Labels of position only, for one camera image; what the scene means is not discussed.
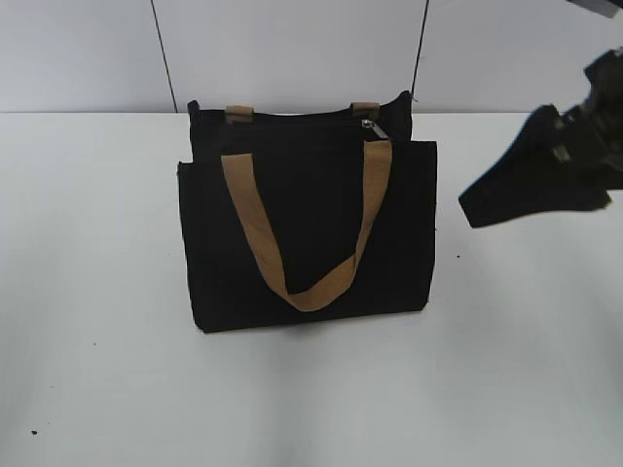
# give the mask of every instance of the black object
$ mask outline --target black object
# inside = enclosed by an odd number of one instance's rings
[[[194,162],[178,166],[193,314],[203,331],[296,324],[423,309],[434,265],[436,145],[409,141],[409,94],[381,106],[377,125],[352,109],[316,116],[225,122],[191,107]],[[253,153],[257,189],[283,260],[289,293],[309,289],[353,254],[362,216],[365,141],[388,133],[385,199],[350,288],[302,312],[267,286],[228,192],[221,156]]]
[[[599,13],[606,18],[614,18],[621,8],[623,8],[623,0],[567,0],[570,3]]]
[[[606,207],[623,189],[623,50],[585,70],[588,99],[538,108],[506,154],[459,198],[471,227],[547,211]]]

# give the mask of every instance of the zipper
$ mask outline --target zipper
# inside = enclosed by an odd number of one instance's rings
[[[387,136],[387,133],[385,133],[383,129],[380,126],[378,126],[375,122],[373,122],[372,120],[367,120],[367,119],[362,120],[361,126],[366,129],[372,129],[375,133],[377,133],[377,136],[379,136],[381,139],[389,139],[389,136]]]
[[[235,123],[231,125],[232,128],[236,130],[241,130],[242,132],[264,132],[267,130],[275,130],[276,128],[290,131],[289,134],[292,134],[291,131],[295,131],[297,128],[303,130],[310,130],[311,128],[343,128],[343,129],[355,129],[358,127],[364,129],[371,129],[375,132],[377,137],[381,139],[391,139],[384,130],[373,122],[372,120],[363,119],[357,120],[352,117],[334,119],[330,121],[318,121],[318,122],[292,122],[292,123],[279,123],[279,124],[239,124]]]

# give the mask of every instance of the tan fabric strap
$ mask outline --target tan fabric strap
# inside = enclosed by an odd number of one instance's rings
[[[253,107],[245,105],[228,105],[225,108],[225,122],[232,124],[240,122],[243,124],[253,123]]]
[[[281,254],[253,173],[253,155],[222,156],[227,187],[258,269],[276,294],[300,311],[316,311],[340,297],[354,280],[372,225],[381,208],[391,171],[391,143],[366,142],[363,156],[363,211],[355,252],[310,289],[289,294]]]
[[[352,115],[361,119],[368,119],[375,122],[379,117],[381,104],[378,102],[353,102]]]

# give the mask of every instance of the black canvas fabric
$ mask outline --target black canvas fabric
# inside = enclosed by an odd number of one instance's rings
[[[349,107],[337,112],[307,115],[270,115],[255,113],[253,124],[225,123],[225,111],[201,110],[196,100],[189,102],[188,112],[191,121],[191,145],[193,148],[193,161],[205,161],[206,159],[218,159],[221,154],[242,154],[253,147],[256,139],[266,140],[287,137],[290,128],[298,131],[297,137],[317,139],[328,135],[323,133],[327,126],[335,128],[340,124],[360,119],[352,117],[352,109]],[[381,106],[376,123],[397,141],[409,141],[411,139],[411,95],[403,91],[398,97],[388,104]],[[360,135],[364,134],[359,126]],[[338,132],[334,138],[340,140]]]
[[[404,120],[401,113],[395,120]],[[194,126],[194,161],[178,165],[179,205],[193,315],[203,331],[418,311],[426,305],[434,266],[434,142],[392,141],[383,205],[353,284],[336,301],[299,311],[269,289],[258,270],[221,155],[253,154],[286,287],[302,292],[353,254],[362,215],[364,141],[377,139],[350,113],[331,115],[316,122],[232,124],[225,138],[199,129],[210,125]]]

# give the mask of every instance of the white wall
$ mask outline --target white wall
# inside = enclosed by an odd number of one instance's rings
[[[623,14],[564,0],[432,0],[417,111],[564,110],[588,94],[582,70],[623,46]]]
[[[170,112],[149,0],[0,0],[0,112]]]
[[[412,83],[423,0],[157,0],[180,107],[387,101]]]
[[[180,110],[341,108],[410,87],[424,0],[154,0]],[[561,110],[623,45],[565,0],[431,0],[416,111]],[[149,0],[0,0],[0,112],[173,110]]]

